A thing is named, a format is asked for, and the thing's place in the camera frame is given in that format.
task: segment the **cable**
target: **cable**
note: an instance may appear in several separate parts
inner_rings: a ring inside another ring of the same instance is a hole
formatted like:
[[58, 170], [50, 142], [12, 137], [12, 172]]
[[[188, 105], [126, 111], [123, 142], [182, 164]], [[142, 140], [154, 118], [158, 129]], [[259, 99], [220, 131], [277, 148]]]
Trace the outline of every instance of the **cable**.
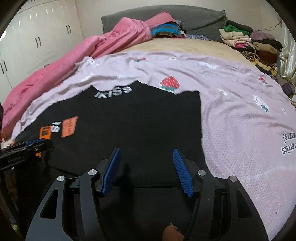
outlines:
[[273, 28], [273, 29], [267, 28], [267, 29], [258, 30], [258, 31], [265, 31], [265, 32], [267, 32], [267, 31], [273, 31], [273, 30], [275, 30], [276, 27], [277, 27], [278, 25], [280, 25], [280, 24], [281, 24], [281, 22], [279, 22], [279, 23], [278, 23], [277, 25], [275, 25], [274, 27], [270, 27], [270, 28]]

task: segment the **wall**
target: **wall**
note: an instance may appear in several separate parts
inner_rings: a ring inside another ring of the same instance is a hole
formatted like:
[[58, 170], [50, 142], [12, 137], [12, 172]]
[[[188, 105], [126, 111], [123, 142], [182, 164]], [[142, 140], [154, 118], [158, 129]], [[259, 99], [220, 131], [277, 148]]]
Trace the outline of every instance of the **wall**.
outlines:
[[[265, 0], [76, 0], [78, 15], [85, 37], [103, 33], [101, 17], [136, 7], [181, 4], [225, 10], [230, 20], [249, 25], [254, 30], [266, 29], [279, 23], [278, 15]], [[274, 31], [277, 40], [283, 43], [280, 26]]]

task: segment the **white wardrobe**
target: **white wardrobe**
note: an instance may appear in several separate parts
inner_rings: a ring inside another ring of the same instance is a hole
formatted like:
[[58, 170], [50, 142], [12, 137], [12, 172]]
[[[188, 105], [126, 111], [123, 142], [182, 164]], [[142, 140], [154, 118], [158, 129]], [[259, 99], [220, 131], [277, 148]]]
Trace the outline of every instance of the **white wardrobe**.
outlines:
[[0, 40], [0, 102], [83, 40], [75, 0], [29, 0]]

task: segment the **headboard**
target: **headboard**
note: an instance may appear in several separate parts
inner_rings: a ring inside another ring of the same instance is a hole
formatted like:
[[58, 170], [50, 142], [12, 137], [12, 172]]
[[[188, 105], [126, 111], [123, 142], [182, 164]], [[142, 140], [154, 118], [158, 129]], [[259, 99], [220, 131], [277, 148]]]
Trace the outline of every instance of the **headboard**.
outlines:
[[223, 28], [225, 24], [226, 12], [187, 5], [139, 7], [103, 16], [103, 33], [111, 31], [123, 17], [146, 21], [163, 11], [168, 11], [174, 19], [181, 20], [182, 27], [187, 34], [205, 35], [221, 42], [218, 29]]

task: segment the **silver bolt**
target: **silver bolt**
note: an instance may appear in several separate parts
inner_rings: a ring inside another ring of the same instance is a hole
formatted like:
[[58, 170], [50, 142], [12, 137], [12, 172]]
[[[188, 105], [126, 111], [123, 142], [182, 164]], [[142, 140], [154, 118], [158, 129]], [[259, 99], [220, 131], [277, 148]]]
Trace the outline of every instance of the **silver bolt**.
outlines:
[[205, 172], [204, 170], [199, 170], [197, 173], [198, 173], [200, 176], [204, 176], [204, 175], [206, 175], [206, 172]]
[[58, 182], [62, 182], [63, 180], [65, 180], [65, 177], [64, 176], [58, 176], [57, 177], [57, 181]]
[[91, 176], [95, 175], [95, 174], [96, 174], [96, 170], [95, 170], [95, 169], [91, 169], [91, 170], [89, 170], [89, 174], [90, 174]]
[[237, 181], [237, 178], [235, 176], [230, 176], [229, 180], [235, 183]]

